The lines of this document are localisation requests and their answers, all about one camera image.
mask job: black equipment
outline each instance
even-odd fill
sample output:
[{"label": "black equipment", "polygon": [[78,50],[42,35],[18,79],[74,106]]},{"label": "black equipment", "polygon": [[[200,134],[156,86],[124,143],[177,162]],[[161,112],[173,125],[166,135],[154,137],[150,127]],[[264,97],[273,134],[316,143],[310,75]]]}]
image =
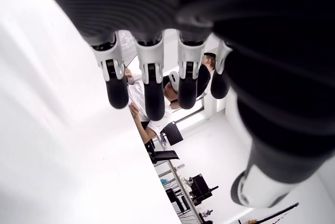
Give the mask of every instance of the black equipment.
[{"label": "black equipment", "polygon": [[164,160],[178,160],[178,155],[175,151],[157,151],[155,152],[155,145],[152,140],[150,140],[148,143],[144,144],[146,146],[146,150],[148,152],[148,155],[151,159],[151,162],[153,164],[156,164],[158,161],[164,161]]},{"label": "black equipment", "polygon": [[165,126],[162,132],[165,134],[170,145],[177,144],[183,140],[183,137],[174,121]]},{"label": "black equipment", "polygon": [[213,194],[211,192],[219,188],[219,186],[209,188],[201,174],[190,178],[189,182],[191,183],[192,189],[189,195],[191,195],[195,206],[201,204],[203,200],[212,196]]},{"label": "black equipment", "polygon": [[180,200],[178,199],[178,197],[176,196],[176,193],[173,191],[173,189],[171,189],[171,188],[167,189],[167,190],[165,190],[165,192],[166,192],[167,196],[169,197],[170,202],[171,203],[176,202],[179,209],[180,209],[180,212],[184,212],[185,209],[184,209],[182,203],[180,202]]}]

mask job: short sleeve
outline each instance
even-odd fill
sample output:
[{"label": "short sleeve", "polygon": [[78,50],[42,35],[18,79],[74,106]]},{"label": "short sleeve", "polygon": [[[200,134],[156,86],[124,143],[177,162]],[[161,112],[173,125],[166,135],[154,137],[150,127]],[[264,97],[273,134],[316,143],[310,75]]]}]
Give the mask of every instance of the short sleeve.
[{"label": "short sleeve", "polygon": [[171,110],[170,109],[165,110],[165,114],[161,120],[159,121],[151,120],[147,127],[153,130],[156,133],[156,135],[159,137],[160,132],[164,129],[165,126],[168,125],[168,123],[170,123],[171,116],[172,116]]}]

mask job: laboratory room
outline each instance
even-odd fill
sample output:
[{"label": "laboratory room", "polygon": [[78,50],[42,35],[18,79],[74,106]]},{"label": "laboratory room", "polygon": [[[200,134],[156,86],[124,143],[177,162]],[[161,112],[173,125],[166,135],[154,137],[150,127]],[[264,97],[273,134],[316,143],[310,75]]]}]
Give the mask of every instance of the laboratory room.
[{"label": "laboratory room", "polygon": [[1,224],[333,223],[304,80],[188,1],[0,0]]}]

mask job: cable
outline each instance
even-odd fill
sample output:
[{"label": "cable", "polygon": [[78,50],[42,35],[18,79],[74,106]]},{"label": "cable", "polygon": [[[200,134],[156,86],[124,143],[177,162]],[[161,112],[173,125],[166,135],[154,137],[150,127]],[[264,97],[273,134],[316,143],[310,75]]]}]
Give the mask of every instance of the cable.
[{"label": "cable", "polygon": [[188,210],[188,211],[184,212],[184,213],[181,214],[181,215],[178,215],[178,214],[182,213],[182,212],[179,212],[177,215],[178,215],[178,216],[182,216],[182,215],[184,215],[184,214],[186,214],[186,213],[188,213],[188,212],[190,212],[190,211],[191,211],[191,210]]}]

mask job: white surface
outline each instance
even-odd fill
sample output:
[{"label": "white surface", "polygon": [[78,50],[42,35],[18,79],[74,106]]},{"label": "white surface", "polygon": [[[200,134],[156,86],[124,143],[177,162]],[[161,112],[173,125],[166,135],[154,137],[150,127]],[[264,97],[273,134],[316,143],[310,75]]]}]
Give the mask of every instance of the white surface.
[{"label": "white surface", "polygon": [[180,223],[130,112],[110,107],[55,2],[0,7],[0,223]]},{"label": "white surface", "polygon": [[323,166],[318,170],[321,181],[323,182],[330,198],[335,204],[335,157],[328,160]]},{"label": "white surface", "polygon": [[[263,218],[296,202],[299,202],[300,205],[291,210],[284,219],[279,221],[279,224],[334,223],[334,205],[317,175],[301,183],[275,207],[255,209],[240,220],[242,224],[246,224],[248,220]],[[264,224],[272,224],[281,216],[266,221]]]},{"label": "white surface", "polygon": [[240,140],[243,142],[245,147],[248,149],[248,154],[251,149],[251,136],[244,127],[242,119],[240,117],[238,108],[237,108],[237,95],[236,92],[230,88],[226,96],[226,117],[234,129],[234,131],[239,136]]},{"label": "white surface", "polygon": [[[185,178],[201,173],[209,187],[219,186],[201,204],[202,211],[213,210],[207,220],[231,223],[251,211],[235,204],[230,197],[232,183],[247,166],[248,153],[224,114],[218,113],[182,136],[184,140],[171,147],[180,158],[172,163],[185,164],[178,173]],[[167,169],[164,164],[156,167],[158,173]]]}]

